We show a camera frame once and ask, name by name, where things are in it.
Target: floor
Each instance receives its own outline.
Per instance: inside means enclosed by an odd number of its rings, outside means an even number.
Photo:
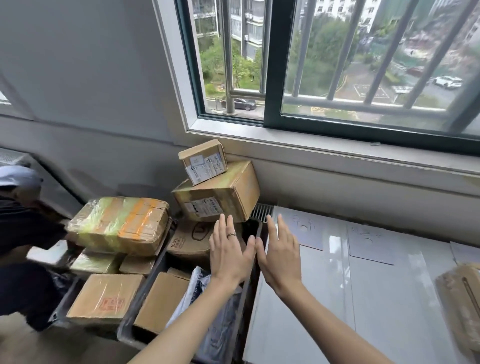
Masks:
[[[0,257],[0,266],[25,261],[29,247]],[[49,328],[37,333],[22,315],[0,317],[1,364],[125,364],[137,350],[86,334],[81,328]]]

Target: white cap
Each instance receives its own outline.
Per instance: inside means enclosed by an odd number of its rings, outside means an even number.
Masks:
[[[22,166],[0,167],[0,187],[17,186],[26,188],[38,188],[43,179],[33,169]]]

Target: window sill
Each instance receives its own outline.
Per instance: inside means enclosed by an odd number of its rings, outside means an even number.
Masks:
[[[229,154],[449,193],[480,196],[480,158],[196,119],[176,144],[217,138]]]

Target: dark pants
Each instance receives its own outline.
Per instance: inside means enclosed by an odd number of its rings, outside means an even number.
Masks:
[[[19,312],[31,328],[42,331],[50,326],[48,320],[60,300],[42,266],[26,262],[0,267],[0,316]]]

